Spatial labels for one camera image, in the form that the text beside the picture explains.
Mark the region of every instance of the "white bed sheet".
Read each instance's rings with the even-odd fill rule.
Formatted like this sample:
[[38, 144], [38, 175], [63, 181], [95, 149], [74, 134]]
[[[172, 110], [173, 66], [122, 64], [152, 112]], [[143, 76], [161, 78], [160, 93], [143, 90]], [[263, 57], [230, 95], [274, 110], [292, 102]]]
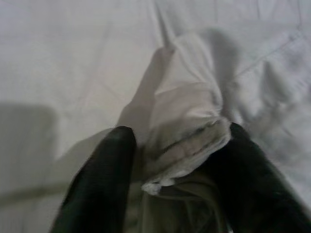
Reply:
[[[297, 27], [311, 41], [308, 0], [0, 1], [0, 231], [47, 232], [109, 128], [127, 124], [144, 141], [160, 48], [189, 31], [246, 20]], [[310, 189], [298, 192], [311, 206]]]

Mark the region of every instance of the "white cloth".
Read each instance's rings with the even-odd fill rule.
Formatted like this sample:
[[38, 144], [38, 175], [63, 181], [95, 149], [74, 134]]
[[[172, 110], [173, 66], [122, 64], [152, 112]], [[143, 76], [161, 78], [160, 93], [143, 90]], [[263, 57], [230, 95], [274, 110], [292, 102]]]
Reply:
[[[247, 128], [311, 206], [310, 9], [308, 0], [0, 1], [1, 232], [47, 232], [69, 181], [105, 132], [89, 137], [118, 122], [153, 54], [215, 24], [234, 25], [207, 53], [222, 58], [212, 66], [219, 77], [236, 74], [222, 91], [222, 115]], [[300, 32], [287, 33], [296, 26]], [[270, 54], [269, 62], [252, 63], [254, 54]], [[153, 93], [143, 92], [140, 109]], [[142, 142], [148, 129], [141, 132], [140, 117], [128, 125]]]

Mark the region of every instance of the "white fabric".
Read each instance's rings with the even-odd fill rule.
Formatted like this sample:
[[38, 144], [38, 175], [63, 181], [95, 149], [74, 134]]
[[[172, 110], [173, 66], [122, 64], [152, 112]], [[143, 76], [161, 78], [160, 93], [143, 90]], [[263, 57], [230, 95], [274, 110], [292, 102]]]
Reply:
[[[197, 56], [222, 58], [211, 65], [222, 114], [246, 127], [311, 207], [310, 22], [308, 0], [0, 1], [0, 231], [47, 232], [102, 130], [127, 124], [143, 142], [155, 88], [138, 86], [161, 72], [147, 69], [153, 54], [216, 24], [231, 27]], [[190, 46], [209, 48], [195, 37], [203, 46]], [[136, 115], [122, 118], [133, 96]]]

